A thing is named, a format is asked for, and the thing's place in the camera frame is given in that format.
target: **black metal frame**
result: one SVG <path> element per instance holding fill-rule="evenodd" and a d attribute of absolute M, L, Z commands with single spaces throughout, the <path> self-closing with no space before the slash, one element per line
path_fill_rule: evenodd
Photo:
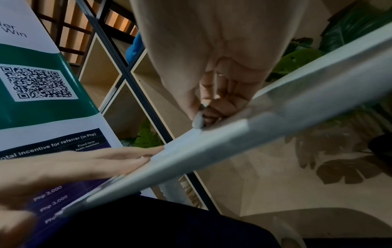
<path fill-rule="evenodd" d="M 151 106 L 150 102 L 148 101 L 147 97 L 144 95 L 143 91 L 131 75 L 131 68 L 135 65 L 136 61 L 140 57 L 140 55 L 143 53 L 144 48 L 140 49 L 137 52 L 137 55 L 135 58 L 127 65 L 124 58 L 120 53 L 118 52 L 117 47 L 111 40 L 110 36 L 108 37 L 107 29 L 103 28 L 105 25 L 105 19 L 106 15 L 109 12 L 109 9 L 115 11 L 116 13 L 128 18 L 132 22 L 135 20 L 133 17 L 133 20 L 130 19 L 133 14 L 126 10 L 125 8 L 121 7 L 120 5 L 114 3 L 112 0 L 101 0 L 101 7 L 97 15 L 92 11 L 90 5 L 87 3 L 87 0 L 76 0 L 76 3 L 79 5 L 80 9 L 82 12 L 86 15 L 87 19 L 90 22 L 90 25 L 93 27 L 95 33 L 98 35 L 98 37 L 101 39 L 103 45 L 109 52 L 110 56 L 113 58 L 116 66 L 120 69 L 121 71 L 121 78 L 117 82 L 116 88 L 120 86 L 120 84 L 126 80 L 135 93 L 136 97 L 142 104 L 143 108 L 147 112 L 148 116 L 150 117 L 151 121 L 154 123 L 157 131 L 161 134 L 162 138 L 166 143 L 172 141 L 172 137 L 170 136 L 169 132 L 166 130 L 165 126 L 163 125 L 162 121 L 160 120 L 159 116 Z M 215 207 L 214 203 L 212 202 L 211 198 L 205 191 L 204 187 L 200 183 L 199 179 L 195 175 L 194 172 L 191 172 L 187 174 L 190 183 L 193 185 L 197 193 L 199 194 L 201 200 L 204 202 L 205 206 L 208 208 L 210 212 L 215 212 L 217 214 L 220 214 L 217 208 Z"/>

